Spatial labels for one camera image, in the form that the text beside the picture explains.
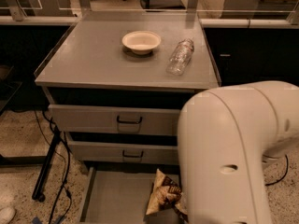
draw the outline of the chair seat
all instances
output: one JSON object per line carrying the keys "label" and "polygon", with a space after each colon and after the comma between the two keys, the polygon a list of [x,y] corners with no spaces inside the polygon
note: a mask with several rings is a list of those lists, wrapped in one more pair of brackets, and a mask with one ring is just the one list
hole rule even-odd
{"label": "chair seat", "polygon": [[149,0],[149,7],[143,1],[140,3],[144,9],[185,9],[181,0]]}

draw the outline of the gray tabletop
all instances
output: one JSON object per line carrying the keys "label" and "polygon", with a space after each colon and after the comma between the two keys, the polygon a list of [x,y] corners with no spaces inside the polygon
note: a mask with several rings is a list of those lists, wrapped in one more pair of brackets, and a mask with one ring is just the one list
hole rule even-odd
{"label": "gray tabletop", "polygon": [[[162,43],[148,57],[127,50],[121,40],[138,30],[152,31]],[[177,43],[193,38],[195,52],[185,73],[166,73]],[[210,89],[218,87],[199,20],[168,12],[90,12],[78,23],[36,78],[48,87]]]}

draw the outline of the drawer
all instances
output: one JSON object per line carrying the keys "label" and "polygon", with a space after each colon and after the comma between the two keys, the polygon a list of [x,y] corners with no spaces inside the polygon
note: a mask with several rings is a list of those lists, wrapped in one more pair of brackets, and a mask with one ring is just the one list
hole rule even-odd
{"label": "drawer", "polygon": [[178,165],[177,146],[74,141],[68,145],[81,161],[112,161]]}
{"label": "drawer", "polygon": [[[158,167],[141,164],[119,166],[100,162],[90,168],[77,223],[183,224],[172,209],[145,215]],[[159,168],[179,183],[177,169]]]}
{"label": "drawer", "polygon": [[65,132],[176,135],[179,110],[79,105],[50,105]]}

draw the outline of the white object on floor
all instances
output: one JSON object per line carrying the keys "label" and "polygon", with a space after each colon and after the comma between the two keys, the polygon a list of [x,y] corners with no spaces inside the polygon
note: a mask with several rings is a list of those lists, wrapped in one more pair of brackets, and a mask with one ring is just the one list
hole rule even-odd
{"label": "white object on floor", "polygon": [[0,224],[8,224],[16,215],[16,210],[13,207],[5,207],[0,210]]}

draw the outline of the floor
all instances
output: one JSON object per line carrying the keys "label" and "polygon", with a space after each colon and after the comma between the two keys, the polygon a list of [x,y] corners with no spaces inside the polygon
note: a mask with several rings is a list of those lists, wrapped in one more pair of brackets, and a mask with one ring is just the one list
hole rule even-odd
{"label": "floor", "polygon": [[[211,0],[200,0],[199,6],[217,10],[223,3],[223,0],[212,0],[217,1],[212,4],[209,1]],[[72,3],[75,7],[76,0],[72,0]],[[91,1],[94,10],[106,7],[140,9],[138,3],[139,0]],[[4,157],[46,155],[51,138],[52,132],[49,123],[40,111],[14,112],[6,110],[0,116],[0,154]],[[292,151],[288,157],[289,172],[286,177],[276,185],[267,188],[274,224],[299,223],[299,149]],[[34,218],[38,218],[44,224],[48,223],[57,190],[61,186],[65,160],[65,149],[59,145],[44,188],[46,200],[43,203],[34,201],[31,197],[41,166],[0,169],[0,209],[8,205],[16,208],[17,214],[11,221],[12,224],[33,223]],[[264,171],[265,182],[269,183],[279,179],[283,176],[285,169],[286,160],[283,158]],[[71,157],[71,168],[66,187],[72,194],[72,204],[63,223],[77,223],[78,209],[86,181],[87,175],[84,166]],[[63,191],[53,220],[62,215],[69,204],[69,199]]]}

